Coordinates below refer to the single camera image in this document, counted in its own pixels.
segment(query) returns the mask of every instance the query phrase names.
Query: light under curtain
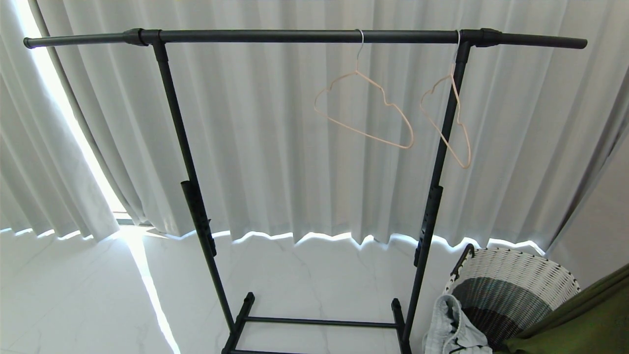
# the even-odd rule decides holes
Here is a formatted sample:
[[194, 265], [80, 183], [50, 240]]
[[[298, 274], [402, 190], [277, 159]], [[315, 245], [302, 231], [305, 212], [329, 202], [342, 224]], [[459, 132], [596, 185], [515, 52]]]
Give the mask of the light under curtain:
[[104, 239], [116, 220], [22, 44], [14, 2], [0, 6], [0, 226]]
[[[609, 154], [625, 117], [629, 4], [619, 1], [33, 1], [50, 35], [161, 29], [453, 30], [582, 37], [585, 50], [473, 48], [461, 89], [473, 160], [448, 157], [435, 234], [547, 248]], [[421, 95], [448, 73], [454, 45], [365, 45], [360, 70], [409, 117], [401, 150], [339, 128], [313, 110], [317, 92], [354, 69], [359, 45], [168, 44], [170, 66], [213, 231], [351, 232], [359, 243], [417, 238], [438, 134]], [[56, 49], [76, 110], [137, 222], [193, 230], [186, 174], [153, 52], [131, 45]], [[377, 88], [347, 79], [318, 108], [386, 140], [408, 141]], [[447, 85], [424, 107], [442, 119]], [[455, 129], [451, 143], [464, 152]]]

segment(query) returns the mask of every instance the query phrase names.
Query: white woven basket section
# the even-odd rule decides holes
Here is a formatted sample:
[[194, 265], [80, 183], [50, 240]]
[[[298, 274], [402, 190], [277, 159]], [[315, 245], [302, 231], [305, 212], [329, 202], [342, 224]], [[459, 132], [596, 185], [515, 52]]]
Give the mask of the white woven basket section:
[[553, 261], [511, 249], [477, 249], [468, 254], [445, 288], [452, 289], [466, 279], [488, 277], [504, 280], [525, 288], [546, 302], [552, 310], [581, 291], [577, 280], [564, 267]]

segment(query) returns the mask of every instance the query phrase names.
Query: clothes rack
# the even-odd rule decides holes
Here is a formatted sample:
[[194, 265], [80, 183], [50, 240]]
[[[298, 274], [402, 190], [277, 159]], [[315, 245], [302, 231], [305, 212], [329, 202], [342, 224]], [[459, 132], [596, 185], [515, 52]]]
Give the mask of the clothes rack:
[[[366, 30], [364, 43], [457, 43], [459, 34], [457, 31], [402, 31], [402, 30]], [[183, 155], [188, 180], [181, 183], [181, 187], [188, 204], [196, 233], [201, 243], [201, 248], [208, 264], [209, 272], [221, 304], [225, 321], [229, 328], [229, 337], [222, 350], [222, 354], [290, 354], [270, 351], [253, 351], [237, 349], [238, 340], [243, 328], [249, 322], [281, 323], [281, 324], [315, 324], [325, 326], [350, 326], [361, 328], [390, 328], [395, 329], [398, 335], [398, 343], [402, 354], [411, 354], [410, 334], [413, 327], [413, 319], [419, 300], [421, 283], [426, 270], [426, 261], [432, 241], [437, 212], [441, 201], [443, 187], [439, 185], [443, 171], [443, 163], [447, 148], [443, 140], [439, 140], [435, 167], [430, 182], [430, 190], [426, 200], [424, 218], [421, 227], [421, 235], [415, 250], [414, 265], [416, 267], [413, 290], [406, 315], [406, 322], [402, 315], [402, 307], [397, 298], [391, 302], [393, 311], [393, 323], [360, 322], [360, 321], [333, 321], [324, 319], [298, 319], [280, 317], [250, 316], [250, 311], [255, 301], [252, 292], [245, 297], [236, 320], [234, 321], [230, 310], [223, 283], [221, 282], [214, 257], [216, 246], [209, 228], [209, 219], [206, 214], [199, 181], [197, 179], [192, 154], [186, 137], [184, 122], [179, 109], [179, 102], [170, 73], [166, 43], [208, 43], [208, 42], [240, 42], [240, 43], [360, 43], [363, 42], [361, 33], [356, 30], [144, 30], [134, 28], [123, 33], [103, 33], [95, 35], [72, 35], [46, 38], [24, 38], [24, 45], [29, 48], [54, 47], [60, 45], [85, 45], [98, 43], [128, 43], [138, 46], [152, 46], [155, 58], [159, 65], [162, 82], [170, 106], [175, 131], [179, 146]], [[553, 47], [567, 49], [583, 49], [587, 40], [581, 38], [551, 37], [540, 35], [522, 35], [502, 33], [490, 28], [480, 30], [461, 30], [460, 45], [456, 56], [454, 69], [454, 83], [460, 92], [465, 65], [467, 64], [470, 49], [472, 47], [492, 47], [495, 45], [529, 45], [536, 47]], [[443, 120], [442, 134], [445, 140], [449, 140], [452, 124], [457, 108], [457, 100], [454, 89], [450, 88], [445, 117]]]

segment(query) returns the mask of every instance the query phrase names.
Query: vertical rack pole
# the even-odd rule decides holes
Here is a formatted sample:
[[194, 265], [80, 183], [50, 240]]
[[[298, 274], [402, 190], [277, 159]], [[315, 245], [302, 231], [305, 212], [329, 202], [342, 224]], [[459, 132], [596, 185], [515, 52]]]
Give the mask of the vertical rack pole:
[[172, 74], [170, 73], [170, 66], [168, 64], [166, 46], [165, 43], [159, 39], [159, 31], [152, 34], [154, 34], [154, 37], [150, 43], [153, 45], [155, 58], [157, 59], [159, 71], [162, 75], [164, 90], [168, 99], [168, 105], [170, 106], [170, 114], [172, 115], [172, 121], [175, 125], [177, 139], [179, 140], [179, 147], [181, 148], [181, 152], [183, 154], [184, 164], [186, 165], [186, 171], [189, 178], [189, 181], [183, 181], [181, 183], [181, 187], [184, 191], [184, 196], [186, 198], [188, 208], [190, 209], [190, 214], [192, 215], [192, 221], [194, 222], [194, 228], [196, 229], [199, 242], [201, 243], [203, 255], [205, 256], [205, 260], [208, 264], [209, 273], [212, 276], [212, 282], [214, 283], [218, 300], [223, 309], [223, 314], [225, 315], [225, 321], [227, 322], [230, 333], [232, 333], [235, 330], [234, 320], [231, 315], [223, 283], [221, 282], [216, 262], [214, 260], [214, 256], [216, 256], [216, 246], [214, 245], [212, 232], [209, 228], [209, 220], [205, 211], [203, 198], [201, 196], [199, 180], [197, 179], [194, 162], [192, 161], [192, 152], [190, 151], [190, 145], [188, 144], [188, 139], [186, 137], [186, 130], [184, 128], [184, 121], [181, 117], [175, 86], [172, 82]]
[[[465, 65], [469, 58], [470, 48], [472, 44], [470, 42], [463, 42], [459, 46], [457, 52], [456, 66], [454, 68], [454, 84], [457, 90], [460, 92], [461, 82], [463, 81], [463, 74], [465, 72]], [[452, 131], [452, 124], [454, 122], [454, 116], [457, 111], [457, 98], [454, 94], [454, 88], [450, 88], [450, 97], [448, 98], [448, 105], [445, 109], [445, 117], [443, 119], [442, 134], [446, 140], [450, 139], [450, 132]], [[435, 167], [433, 169], [433, 176], [430, 181], [430, 191], [428, 192], [428, 200], [426, 201], [426, 209], [424, 213], [424, 220], [421, 225], [422, 237], [418, 243], [417, 250], [415, 251], [415, 280], [413, 282], [413, 291], [411, 292], [411, 300], [408, 305], [408, 313], [406, 315], [406, 325], [404, 327], [404, 335], [402, 341], [409, 343], [411, 337], [411, 328], [413, 326], [413, 320], [415, 319], [415, 311], [417, 310], [417, 303], [420, 298], [421, 283], [424, 277], [424, 271], [426, 270], [426, 262], [428, 261], [428, 252], [430, 250], [430, 243], [432, 242], [433, 232], [435, 230], [435, 224], [437, 222], [437, 211], [439, 210], [439, 203], [441, 201], [441, 194], [443, 187], [439, 185], [441, 179], [441, 173], [443, 171], [443, 163], [445, 162], [445, 155], [447, 152], [447, 146], [443, 140], [439, 140], [439, 148], [437, 149], [437, 158], [435, 159]]]

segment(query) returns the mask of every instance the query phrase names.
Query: green fabric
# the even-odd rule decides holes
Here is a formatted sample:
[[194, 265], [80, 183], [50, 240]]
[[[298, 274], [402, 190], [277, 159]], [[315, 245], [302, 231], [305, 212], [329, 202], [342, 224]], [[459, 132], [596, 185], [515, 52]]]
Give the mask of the green fabric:
[[629, 264], [505, 344], [510, 354], [629, 353]]

